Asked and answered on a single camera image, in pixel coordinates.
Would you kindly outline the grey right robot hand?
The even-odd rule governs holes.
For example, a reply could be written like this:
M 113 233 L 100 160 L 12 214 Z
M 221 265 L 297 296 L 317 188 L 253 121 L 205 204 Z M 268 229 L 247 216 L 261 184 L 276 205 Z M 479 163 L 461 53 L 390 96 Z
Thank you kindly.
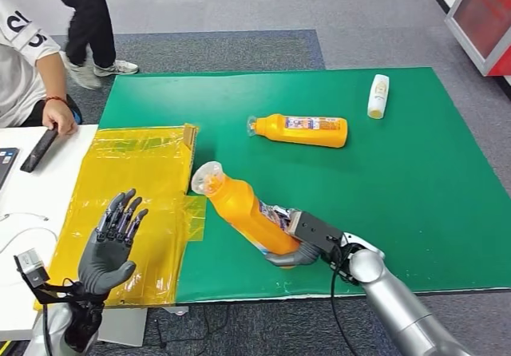
M 296 251 L 284 255 L 268 252 L 264 257 L 276 267 L 294 267 L 310 265 L 316 262 L 322 253 L 319 247 L 313 243 L 308 243 L 297 234 L 298 224 L 303 217 L 304 212 L 292 208 L 283 208 L 278 205 L 270 206 L 270 210 L 279 219 L 281 228 L 287 235 L 290 235 L 299 242 Z

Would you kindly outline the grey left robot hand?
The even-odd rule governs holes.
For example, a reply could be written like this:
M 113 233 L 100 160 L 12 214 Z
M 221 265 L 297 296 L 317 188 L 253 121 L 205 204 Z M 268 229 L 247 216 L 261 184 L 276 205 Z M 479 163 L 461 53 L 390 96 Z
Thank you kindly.
M 106 207 L 85 245 L 78 276 L 85 291 L 108 295 L 128 279 L 136 269 L 129 259 L 136 233 L 147 208 L 139 210 L 142 197 L 131 188 L 120 192 Z

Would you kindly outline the person's hand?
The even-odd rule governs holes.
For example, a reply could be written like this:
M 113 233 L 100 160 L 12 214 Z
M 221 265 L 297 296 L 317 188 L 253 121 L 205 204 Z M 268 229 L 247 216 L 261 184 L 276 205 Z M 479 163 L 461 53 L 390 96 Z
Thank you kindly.
M 63 101 L 50 99 L 45 103 L 42 114 L 43 126 L 57 129 L 59 136 L 73 135 L 78 129 L 71 110 Z

